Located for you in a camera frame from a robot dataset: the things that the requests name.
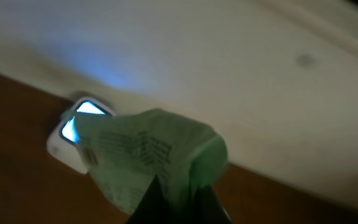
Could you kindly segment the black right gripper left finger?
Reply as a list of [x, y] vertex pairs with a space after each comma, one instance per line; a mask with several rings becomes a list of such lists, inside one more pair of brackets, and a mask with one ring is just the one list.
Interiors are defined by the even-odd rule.
[[167, 224], [169, 219], [170, 209], [155, 176], [126, 224]]

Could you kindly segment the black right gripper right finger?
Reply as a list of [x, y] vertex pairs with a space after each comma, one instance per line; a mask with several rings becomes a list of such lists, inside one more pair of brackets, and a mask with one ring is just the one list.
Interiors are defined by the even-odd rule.
[[227, 212], [209, 185], [199, 189], [195, 195], [194, 223], [198, 224], [231, 224]]

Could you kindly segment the mint green wipes packet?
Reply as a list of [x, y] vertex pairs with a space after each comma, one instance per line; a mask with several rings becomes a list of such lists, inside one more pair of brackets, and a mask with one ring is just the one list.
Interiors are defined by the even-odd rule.
[[68, 110], [80, 160], [108, 200], [131, 215], [153, 179], [176, 216], [185, 216], [196, 191], [223, 174], [224, 139], [209, 125], [160, 109], [127, 116]]

